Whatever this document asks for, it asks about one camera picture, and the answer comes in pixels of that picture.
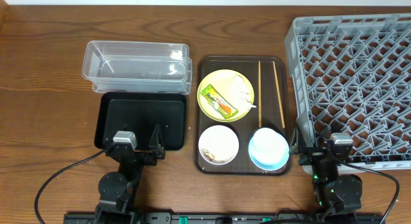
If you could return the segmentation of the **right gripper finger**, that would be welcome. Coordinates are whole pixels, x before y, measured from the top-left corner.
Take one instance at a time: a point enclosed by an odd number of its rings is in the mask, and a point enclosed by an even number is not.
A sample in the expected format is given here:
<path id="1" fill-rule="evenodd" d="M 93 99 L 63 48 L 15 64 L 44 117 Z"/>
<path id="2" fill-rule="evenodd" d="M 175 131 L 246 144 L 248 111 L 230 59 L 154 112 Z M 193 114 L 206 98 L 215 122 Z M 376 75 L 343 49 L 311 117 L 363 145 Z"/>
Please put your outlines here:
<path id="1" fill-rule="evenodd" d="M 299 149 L 299 127 L 296 126 L 293 130 L 293 137 L 290 143 L 291 150 L 298 150 Z"/>
<path id="2" fill-rule="evenodd" d="M 336 124 L 315 123 L 315 138 L 318 146 L 322 146 L 324 141 L 328 140 L 332 133 L 336 130 Z"/>

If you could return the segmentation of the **white cup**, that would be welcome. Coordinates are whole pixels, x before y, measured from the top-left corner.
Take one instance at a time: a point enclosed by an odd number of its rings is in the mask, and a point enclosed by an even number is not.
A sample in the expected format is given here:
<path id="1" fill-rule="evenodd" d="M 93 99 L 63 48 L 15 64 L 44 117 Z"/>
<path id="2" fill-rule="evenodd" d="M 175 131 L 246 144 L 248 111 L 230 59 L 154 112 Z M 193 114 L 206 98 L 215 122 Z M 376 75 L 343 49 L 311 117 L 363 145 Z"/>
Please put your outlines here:
<path id="1" fill-rule="evenodd" d="M 276 164 L 283 157 L 283 137 L 270 128 L 260 128 L 252 141 L 252 155 L 263 164 Z"/>

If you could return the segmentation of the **rice and food scraps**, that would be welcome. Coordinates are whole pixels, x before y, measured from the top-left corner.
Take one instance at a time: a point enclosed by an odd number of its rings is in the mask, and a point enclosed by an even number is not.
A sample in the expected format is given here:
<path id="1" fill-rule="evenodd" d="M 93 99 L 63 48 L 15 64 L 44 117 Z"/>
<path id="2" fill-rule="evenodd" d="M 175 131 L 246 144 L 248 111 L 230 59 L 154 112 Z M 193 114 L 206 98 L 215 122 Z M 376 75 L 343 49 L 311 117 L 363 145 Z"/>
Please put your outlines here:
<path id="1" fill-rule="evenodd" d="M 206 159 L 215 164 L 223 164 L 232 158 L 231 152 L 223 148 L 204 148 L 202 153 Z"/>

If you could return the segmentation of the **white bowl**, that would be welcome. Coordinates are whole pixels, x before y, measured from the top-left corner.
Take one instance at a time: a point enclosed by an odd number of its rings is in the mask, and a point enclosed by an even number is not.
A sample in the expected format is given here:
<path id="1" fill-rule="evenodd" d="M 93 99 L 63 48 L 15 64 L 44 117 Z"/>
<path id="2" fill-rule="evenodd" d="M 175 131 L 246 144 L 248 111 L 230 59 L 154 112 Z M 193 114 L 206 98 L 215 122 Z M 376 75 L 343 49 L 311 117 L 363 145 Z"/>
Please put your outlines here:
<path id="1" fill-rule="evenodd" d="M 223 148 L 229 150 L 232 154 L 232 158 L 223 164 L 212 163 L 203 155 L 202 150 L 204 148 Z M 198 140 L 198 151 L 202 158 L 206 162 L 217 166 L 230 163 L 237 156 L 239 148 L 240 143 L 237 135 L 232 129 L 224 125 L 210 126 L 202 132 Z"/>

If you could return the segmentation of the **white tissue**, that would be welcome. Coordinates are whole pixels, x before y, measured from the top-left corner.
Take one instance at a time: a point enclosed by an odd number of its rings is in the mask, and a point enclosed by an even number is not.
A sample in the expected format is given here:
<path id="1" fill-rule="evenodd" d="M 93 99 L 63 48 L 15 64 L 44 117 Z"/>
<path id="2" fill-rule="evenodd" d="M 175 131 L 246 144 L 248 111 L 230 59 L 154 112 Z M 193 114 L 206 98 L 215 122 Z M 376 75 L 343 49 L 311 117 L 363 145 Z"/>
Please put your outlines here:
<path id="1" fill-rule="evenodd" d="M 256 108 L 256 106 L 249 101 L 251 93 L 247 92 L 245 81 L 241 76 L 236 75 L 232 79 L 231 88 L 237 99 L 241 102 L 241 104 L 244 107 Z"/>

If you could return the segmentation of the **green snack wrapper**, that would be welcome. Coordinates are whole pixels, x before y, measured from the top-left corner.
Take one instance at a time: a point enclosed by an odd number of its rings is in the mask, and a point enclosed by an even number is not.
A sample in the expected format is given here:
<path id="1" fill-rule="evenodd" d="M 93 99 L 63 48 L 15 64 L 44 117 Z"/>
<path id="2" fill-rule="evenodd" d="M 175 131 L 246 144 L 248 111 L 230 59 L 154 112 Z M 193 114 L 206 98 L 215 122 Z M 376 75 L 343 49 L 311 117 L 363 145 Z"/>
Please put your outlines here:
<path id="1" fill-rule="evenodd" d="M 200 94 L 224 119 L 238 113 L 238 109 L 233 107 L 211 84 L 206 86 Z"/>

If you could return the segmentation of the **wooden chopstick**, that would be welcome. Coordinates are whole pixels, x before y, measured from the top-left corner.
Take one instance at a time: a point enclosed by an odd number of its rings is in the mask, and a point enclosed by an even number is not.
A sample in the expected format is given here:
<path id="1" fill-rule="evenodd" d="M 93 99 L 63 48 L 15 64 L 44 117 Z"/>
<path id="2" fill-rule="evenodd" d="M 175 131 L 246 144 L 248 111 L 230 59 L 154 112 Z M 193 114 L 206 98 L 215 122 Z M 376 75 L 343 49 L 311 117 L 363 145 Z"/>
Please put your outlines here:
<path id="1" fill-rule="evenodd" d="M 258 62 L 258 126 L 262 127 L 261 61 Z"/>
<path id="2" fill-rule="evenodd" d="M 276 92 L 277 92 L 277 99 L 278 99 L 278 104 L 279 104 L 279 111 L 280 111 L 280 116 L 281 116 L 281 124 L 282 124 L 282 128 L 285 129 L 286 126 L 285 126 L 285 121 L 284 121 L 283 104 L 281 101 L 279 80 L 277 77 L 277 70 L 276 70 L 276 65 L 274 61 L 273 61 L 273 70 L 274 70 L 274 79 L 275 79 L 275 86 L 276 86 Z"/>

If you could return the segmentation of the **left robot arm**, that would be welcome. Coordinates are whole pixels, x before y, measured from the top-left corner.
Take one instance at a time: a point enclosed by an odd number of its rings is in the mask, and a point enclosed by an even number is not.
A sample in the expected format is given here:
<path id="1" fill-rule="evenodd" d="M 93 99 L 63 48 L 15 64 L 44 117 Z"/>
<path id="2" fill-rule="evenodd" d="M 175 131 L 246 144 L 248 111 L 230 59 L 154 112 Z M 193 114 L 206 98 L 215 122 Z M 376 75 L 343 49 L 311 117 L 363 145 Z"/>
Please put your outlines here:
<path id="1" fill-rule="evenodd" d="M 153 129 L 148 147 L 148 151 L 139 151 L 136 135 L 130 131 L 116 132 L 112 142 L 104 146 L 105 155 L 118 162 L 119 167 L 99 181 L 100 199 L 96 207 L 95 224 L 147 222 L 145 215 L 135 208 L 134 202 L 143 168 L 156 166 L 158 160 L 165 159 L 159 124 Z"/>

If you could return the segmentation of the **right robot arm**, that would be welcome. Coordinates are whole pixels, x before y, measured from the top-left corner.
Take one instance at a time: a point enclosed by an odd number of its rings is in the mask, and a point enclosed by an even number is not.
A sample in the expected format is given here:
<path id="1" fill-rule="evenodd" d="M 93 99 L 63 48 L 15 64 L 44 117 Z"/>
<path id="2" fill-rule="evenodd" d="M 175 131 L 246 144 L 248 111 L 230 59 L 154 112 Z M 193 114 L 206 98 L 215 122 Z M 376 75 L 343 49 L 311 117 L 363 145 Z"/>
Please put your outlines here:
<path id="1" fill-rule="evenodd" d="M 299 127 L 293 131 L 290 154 L 298 155 L 298 164 L 312 170 L 315 199 L 322 206 L 314 218 L 321 223 L 359 222 L 355 211 L 362 207 L 362 180 L 338 172 L 338 164 L 348 159 L 352 147 L 347 133 L 333 133 L 322 146 L 309 147 Z"/>

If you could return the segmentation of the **black waste tray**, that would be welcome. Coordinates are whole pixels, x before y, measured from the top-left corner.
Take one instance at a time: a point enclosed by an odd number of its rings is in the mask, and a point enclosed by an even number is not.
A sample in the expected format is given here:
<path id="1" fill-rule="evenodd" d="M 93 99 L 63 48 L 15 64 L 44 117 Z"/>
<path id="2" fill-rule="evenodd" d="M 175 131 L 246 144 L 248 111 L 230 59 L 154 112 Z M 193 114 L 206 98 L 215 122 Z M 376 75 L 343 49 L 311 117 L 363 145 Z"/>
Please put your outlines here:
<path id="1" fill-rule="evenodd" d="M 186 97 L 181 94 L 107 92 L 101 97 L 94 138 L 95 147 L 102 149 L 106 124 L 126 123 L 134 132 L 137 147 L 148 149 L 149 138 L 156 124 L 166 150 L 177 151 L 184 145 Z"/>

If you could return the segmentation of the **grey dishwasher rack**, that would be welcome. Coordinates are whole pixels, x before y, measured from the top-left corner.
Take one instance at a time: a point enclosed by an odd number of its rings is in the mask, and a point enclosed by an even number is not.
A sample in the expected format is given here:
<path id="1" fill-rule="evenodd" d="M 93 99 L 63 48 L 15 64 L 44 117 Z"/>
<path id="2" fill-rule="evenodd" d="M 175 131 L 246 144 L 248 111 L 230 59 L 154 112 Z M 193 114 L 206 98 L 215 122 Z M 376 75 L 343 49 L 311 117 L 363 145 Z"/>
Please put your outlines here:
<path id="1" fill-rule="evenodd" d="M 284 40 L 307 146 L 315 123 L 353 140 L 350 166 L 410 168 L 410 15 L 298 17 Z"/>

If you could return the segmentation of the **light blue bowl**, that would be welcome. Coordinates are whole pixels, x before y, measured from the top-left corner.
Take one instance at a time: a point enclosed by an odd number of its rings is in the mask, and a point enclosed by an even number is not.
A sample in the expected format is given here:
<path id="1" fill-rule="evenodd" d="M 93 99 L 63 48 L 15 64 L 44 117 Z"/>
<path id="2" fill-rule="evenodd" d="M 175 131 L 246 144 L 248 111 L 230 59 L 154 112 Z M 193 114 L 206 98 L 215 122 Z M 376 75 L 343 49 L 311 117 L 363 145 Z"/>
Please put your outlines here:
<path id="1" fill-rule="evenodd" d="M 265 171 L 275 171 L 285 166 L 289 159 L 289 147 L 285 138 L 275 134 L 269 143 L 257 142 L 254 135 L 249 142 L 249 157 L 255 166 Z"/>

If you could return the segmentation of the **dark brown serving tray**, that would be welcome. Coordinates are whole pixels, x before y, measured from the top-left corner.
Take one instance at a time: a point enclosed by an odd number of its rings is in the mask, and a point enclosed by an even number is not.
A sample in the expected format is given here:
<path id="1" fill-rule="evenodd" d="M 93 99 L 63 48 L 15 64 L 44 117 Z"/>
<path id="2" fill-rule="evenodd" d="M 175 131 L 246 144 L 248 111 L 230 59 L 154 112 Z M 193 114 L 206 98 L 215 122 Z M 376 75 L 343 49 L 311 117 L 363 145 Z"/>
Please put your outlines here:
<path id="1" fill-rule="evenodd" d="M 245 75 L 258 96 L 258 62 L 261 61 L 261 93 L 262 93 L 262 126 L 274 129 L 288 142 L 292 139 L 293 124 L 290 120 L 288 101 L 288 75 L 284 62 L 276 56 L 206 56 L 198 66 L 198 81 L 201 82 L 206 75 L 220 69 L 231 69 Z M 276 65 L 277 77 L 283 104 L 284 121 L 286 128 L 282 128 L 279 104 L 274 79 L 273 61 Z M 253 175 L 280 177 L 287 174 L 292 168 L 293 159 L 290 157 L 285 164 L 275 171 L 265 171 L 251 161 L 249 157 L 249 142 L 258 126 L 258 109 L 251 110 L 243 118 L 222 124 L 228 126 L 237 135 L 240 148 L 237 156 L 228 164 L 221 166 L 206 162 L 198 151 L 198 140 L 203 131 L 213 125 L 219 125 L 207 117 L 200 108 L 196 111 L 196 141 L 193 162 L 195 167 L 205 174 L 210 175 Z"/>

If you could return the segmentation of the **clear plastic bin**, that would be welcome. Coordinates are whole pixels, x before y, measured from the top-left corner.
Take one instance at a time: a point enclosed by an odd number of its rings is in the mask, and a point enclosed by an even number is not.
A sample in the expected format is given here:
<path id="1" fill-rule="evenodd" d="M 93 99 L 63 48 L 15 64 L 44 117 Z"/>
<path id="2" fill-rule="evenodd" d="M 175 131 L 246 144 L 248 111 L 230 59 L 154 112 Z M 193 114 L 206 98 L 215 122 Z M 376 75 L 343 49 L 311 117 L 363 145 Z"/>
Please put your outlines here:
<path id="1" fill-rule="evenodd" d="M 93 40 L 86 47 L 82 76 L 99 93 L 188 95 L 193 70 L 186 44 Z"/>

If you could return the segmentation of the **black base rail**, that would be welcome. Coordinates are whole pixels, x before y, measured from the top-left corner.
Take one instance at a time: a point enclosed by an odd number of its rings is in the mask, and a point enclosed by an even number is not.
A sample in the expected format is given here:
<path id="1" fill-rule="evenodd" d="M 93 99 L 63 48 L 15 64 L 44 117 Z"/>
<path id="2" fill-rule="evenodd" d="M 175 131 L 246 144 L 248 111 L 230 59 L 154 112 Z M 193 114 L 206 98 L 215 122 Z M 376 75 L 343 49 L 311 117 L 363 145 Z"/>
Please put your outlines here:
<path id="1" fill-rule="evenodd" d="M 313 216 L 307 214 L 292 214 L 291 212 L 280 212 L 274 215 L 251 215 L 251 214 L 170 214 L 167 212 L 150 212 L 140 214 L 66 214 L 64 224 L 93 224 L 93 223 L 149 223 L 149 224 L 248 224 L 277 221 L 288 223 L 292 220 L 305 222 L 319 222 Z"/>

